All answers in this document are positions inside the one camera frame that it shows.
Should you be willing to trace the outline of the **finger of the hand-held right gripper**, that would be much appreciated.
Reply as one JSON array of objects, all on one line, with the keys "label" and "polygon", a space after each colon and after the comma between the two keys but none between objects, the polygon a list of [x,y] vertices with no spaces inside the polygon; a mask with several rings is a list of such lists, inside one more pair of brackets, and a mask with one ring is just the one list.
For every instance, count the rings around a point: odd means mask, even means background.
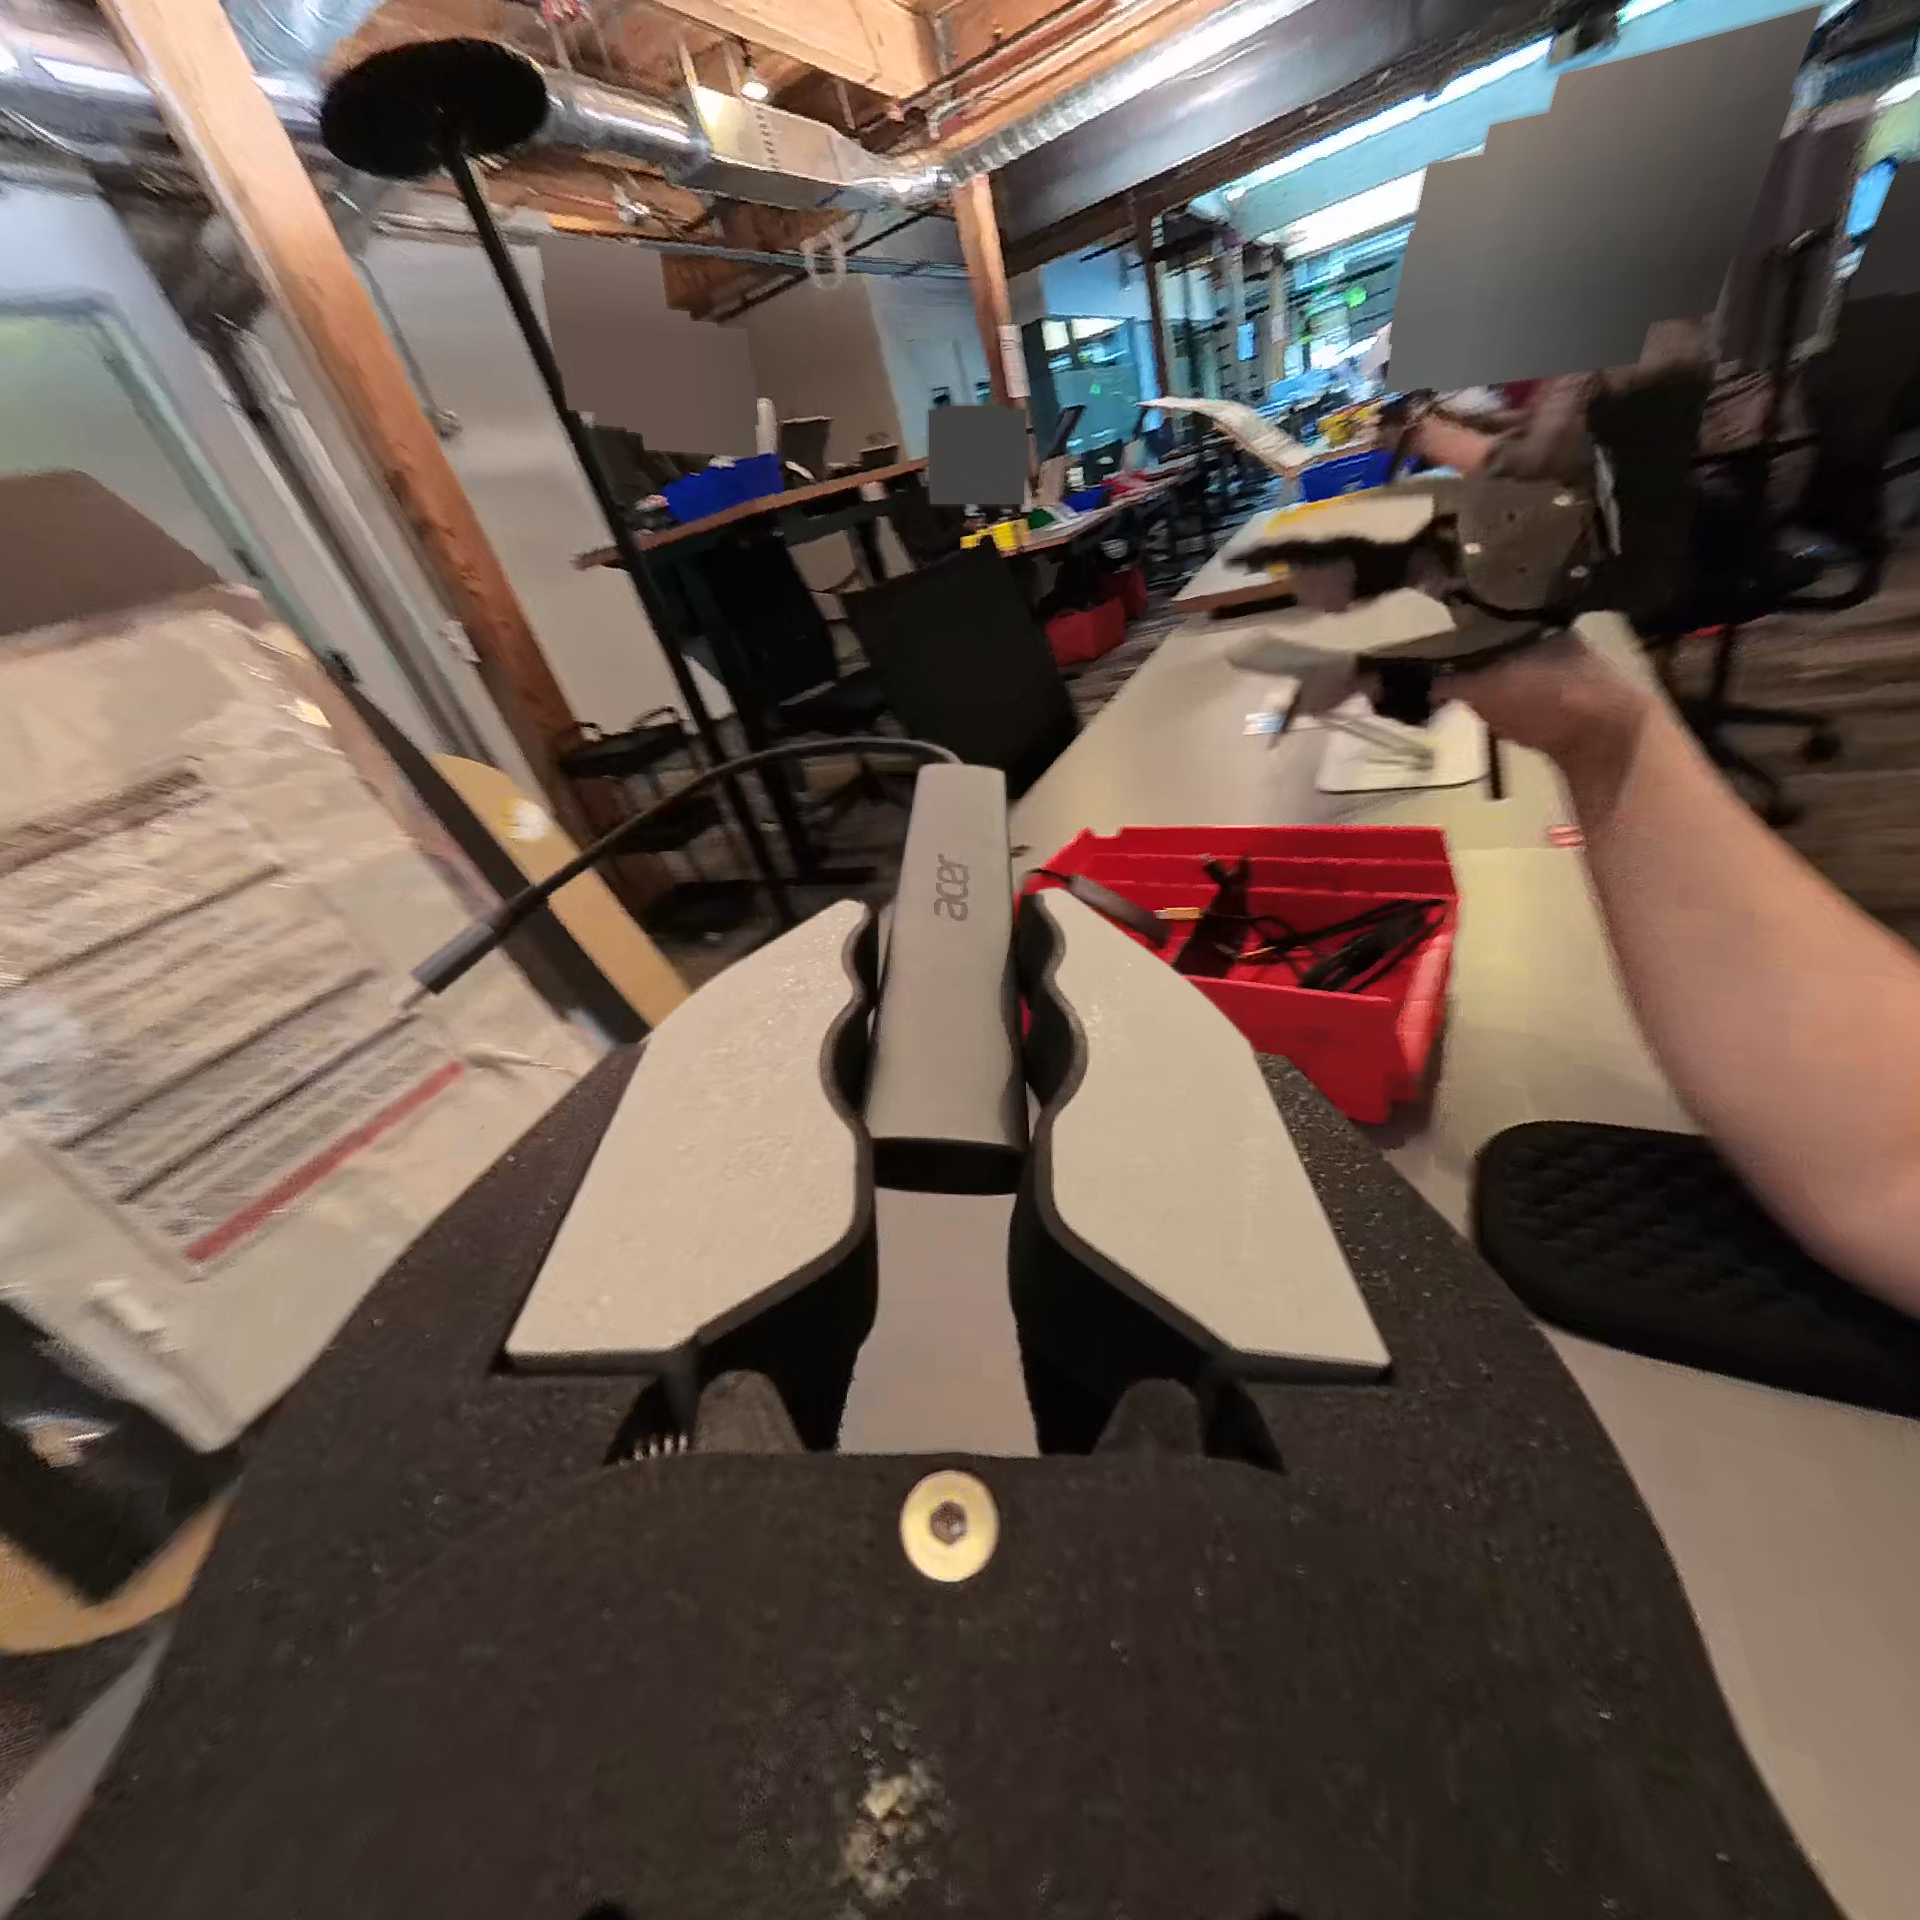
[{"label": "finger of the hand-held right gripper", "polygon": [[1225,558],[1239,573],[1284,572],[1311,614],[1348,614],[1394,592],[1471,606],[1458,516],[1482,490],[1371,490],[1278,511],[1258,539]]},{"label": "finger of the hand-held right gripper", "polygon": [[1368,670],[1452,660],[1463,635],[1457,611],[1417,589],[1394,589],[1343,611],[1289,608],[1242,621],[1227,637],[1227,665],[1296,686],[1298,707],[1338,707]]}]

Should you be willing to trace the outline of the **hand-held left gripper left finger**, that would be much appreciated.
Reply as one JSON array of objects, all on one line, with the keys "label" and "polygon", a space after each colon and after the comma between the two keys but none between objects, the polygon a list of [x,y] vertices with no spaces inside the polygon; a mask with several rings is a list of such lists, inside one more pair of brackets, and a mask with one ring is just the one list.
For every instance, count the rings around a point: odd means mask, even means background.
[{"label": "hand-held left gripper left finger", "polygon": [[865,1266],[879,919],[843,900],[642,1045],[507,1333],[517,1373],[652,1373]]}]

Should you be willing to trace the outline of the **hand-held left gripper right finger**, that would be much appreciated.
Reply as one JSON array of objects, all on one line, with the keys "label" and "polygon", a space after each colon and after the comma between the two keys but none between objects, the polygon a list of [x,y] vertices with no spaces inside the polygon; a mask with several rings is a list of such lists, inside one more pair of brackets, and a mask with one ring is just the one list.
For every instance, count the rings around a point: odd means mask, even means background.
[{"label": "hand-held left gripper right finger", "polygon": [[1065,889],[1023,900],[1040,1227],[1239,1380],[1377,1383],[1389,1349],[1253,1045]]}]

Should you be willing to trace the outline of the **red plastic bin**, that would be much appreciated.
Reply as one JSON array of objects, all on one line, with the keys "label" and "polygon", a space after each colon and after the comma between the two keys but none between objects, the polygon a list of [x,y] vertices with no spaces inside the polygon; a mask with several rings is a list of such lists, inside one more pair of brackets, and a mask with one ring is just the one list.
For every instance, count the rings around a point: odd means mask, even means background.
[{"label": "red plastic bin", "polygon": [[1081,831],[1019,890],[1092,907],[1354,1121],[1425,1089],[1458,924],[1440,828]]}]

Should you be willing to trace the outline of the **dark grey usb hub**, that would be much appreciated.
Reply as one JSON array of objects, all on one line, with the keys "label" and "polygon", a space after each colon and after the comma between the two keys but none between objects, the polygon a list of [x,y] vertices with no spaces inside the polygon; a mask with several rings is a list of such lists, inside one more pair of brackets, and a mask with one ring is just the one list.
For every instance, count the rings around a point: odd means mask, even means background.
[{"label": "dark grey usb hub", "polygon": [[1000,769],[930,761],[912,789],[864,1119],[901,1193],[1013,1193],[1028,1155],[1014,887]]}]

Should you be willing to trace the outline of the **person's right forearm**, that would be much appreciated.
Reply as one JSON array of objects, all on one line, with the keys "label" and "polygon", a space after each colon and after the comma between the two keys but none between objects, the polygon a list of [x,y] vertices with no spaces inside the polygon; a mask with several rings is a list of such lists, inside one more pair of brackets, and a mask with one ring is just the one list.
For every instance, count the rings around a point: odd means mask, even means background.
[{"label": "person's right forearm", "polygon": [[1557,755],[1645,1042],[1745,1187],[1917,1311],[1915,951],[1741,805],[1637,691]]}]

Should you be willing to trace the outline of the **person's right hand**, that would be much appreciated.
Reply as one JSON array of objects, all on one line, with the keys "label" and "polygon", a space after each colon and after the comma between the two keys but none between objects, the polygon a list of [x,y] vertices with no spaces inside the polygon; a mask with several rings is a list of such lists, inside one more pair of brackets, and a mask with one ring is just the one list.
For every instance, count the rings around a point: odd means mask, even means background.
[{"label": "person's right hand", "polygon": [[1576,634],[1454,665],[1441,682],[1488,733],[1546,756],[1576,791],[1617,784],[1664,712],[1655,687]]}]

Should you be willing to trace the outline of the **white stand base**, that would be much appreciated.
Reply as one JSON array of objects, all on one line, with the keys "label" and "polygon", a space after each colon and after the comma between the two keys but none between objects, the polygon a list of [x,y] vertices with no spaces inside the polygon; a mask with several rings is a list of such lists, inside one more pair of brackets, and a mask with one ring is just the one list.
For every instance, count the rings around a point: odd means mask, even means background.
[{"label": "white stand base", "polygon": [[1405,724],[1354,694],[1317,714],[1308,730],[1325,739],[1314,789],[1330,796],[1454,789],[1492,771],[1488,730],[1461,703],[1444,703],[1427,722]]}]

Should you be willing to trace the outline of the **red storage crate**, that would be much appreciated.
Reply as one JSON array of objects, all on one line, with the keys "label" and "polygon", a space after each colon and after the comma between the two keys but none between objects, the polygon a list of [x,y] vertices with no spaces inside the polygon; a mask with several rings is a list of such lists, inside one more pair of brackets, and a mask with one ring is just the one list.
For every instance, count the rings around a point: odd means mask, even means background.
[{"label": "red storage crate", "polygon": [[1060,670],[1105,660],[1123,646],[1128,629],[1149,614],[1149,584],[1138,567],[1102,573],[1077,598],[1051,598],[1043,614],[1046,647]]}]

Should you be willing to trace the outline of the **rounded wooden board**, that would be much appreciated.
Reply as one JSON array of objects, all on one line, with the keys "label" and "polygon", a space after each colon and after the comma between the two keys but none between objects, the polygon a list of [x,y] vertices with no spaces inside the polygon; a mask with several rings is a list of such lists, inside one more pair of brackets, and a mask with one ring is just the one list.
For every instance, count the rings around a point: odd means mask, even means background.
[{"label": "rounded wooden board", "polygon": [[[487,761],[432,755],[435,810],[446,833],[498,898],[554,879],[577,848],[544,800]],[[592,1019],[613,1042],[637,1042],[687,1000],[659,949],[615,898],[607,882],[569,882],[507,939],[507,955],[566,1013]]]}]

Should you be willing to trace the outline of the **black office chair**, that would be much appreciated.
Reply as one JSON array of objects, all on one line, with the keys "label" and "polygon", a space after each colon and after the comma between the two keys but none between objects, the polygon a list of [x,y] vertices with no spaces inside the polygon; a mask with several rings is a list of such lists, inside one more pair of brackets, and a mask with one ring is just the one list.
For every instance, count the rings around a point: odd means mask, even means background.
[{"label": "black office chair", "polygon": [[962,549],[853,592],[843,614],[902,733],[997,769],[1010,805],[1071,750],[1070,687],[997,549]]}]

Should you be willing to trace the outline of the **black quilted pad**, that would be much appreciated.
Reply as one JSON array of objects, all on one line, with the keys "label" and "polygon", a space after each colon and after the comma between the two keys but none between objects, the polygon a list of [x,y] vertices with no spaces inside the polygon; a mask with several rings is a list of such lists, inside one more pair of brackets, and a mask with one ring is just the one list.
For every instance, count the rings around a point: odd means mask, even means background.
[{"label": "black quilted pad", "polygon": [[1560,1333],[1917,1416],[1915,1321],[1810,1261],[1696,1136],[1509,1126],[1479,1150],[1471,1199],[1482,1259]]}]

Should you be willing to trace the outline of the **instruction sheet in plastic sleeve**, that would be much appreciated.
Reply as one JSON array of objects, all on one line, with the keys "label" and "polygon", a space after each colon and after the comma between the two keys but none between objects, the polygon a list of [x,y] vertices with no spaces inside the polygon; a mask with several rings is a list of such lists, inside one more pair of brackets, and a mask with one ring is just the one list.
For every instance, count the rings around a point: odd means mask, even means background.
[{"label": "instruction sheet in plastic sleeve", "polygon": [[241,1440],[607,1042],[249,589],[6,637],[6,1308],[198,1454]]}]

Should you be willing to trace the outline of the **wooden standing desk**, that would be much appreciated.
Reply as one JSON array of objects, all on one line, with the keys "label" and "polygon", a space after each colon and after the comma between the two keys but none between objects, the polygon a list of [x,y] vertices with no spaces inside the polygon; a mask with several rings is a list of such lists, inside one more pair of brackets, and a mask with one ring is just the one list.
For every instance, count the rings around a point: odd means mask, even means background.
[{"label": "wooden standing desk", "polygon": [[672,644],[726,687],[739,717],[764,717],[835,681],[829,615],[793,554],[850,539],[862,579],[880,573],[876,526],[924,481],[925,460],[864,466],[718,513],[630,531]]}]

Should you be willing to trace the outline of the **blue storage bin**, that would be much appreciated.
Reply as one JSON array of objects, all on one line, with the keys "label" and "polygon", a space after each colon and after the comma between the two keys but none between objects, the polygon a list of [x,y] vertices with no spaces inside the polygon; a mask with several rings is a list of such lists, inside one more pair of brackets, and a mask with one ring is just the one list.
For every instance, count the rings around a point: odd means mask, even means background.
[{"label": "blue storage bin", "polygon": [[775,455],[755,455],[737,463],[715,463],[659,490],[672,525],[690,526],[755,507],[785,492],[785,463]]}]

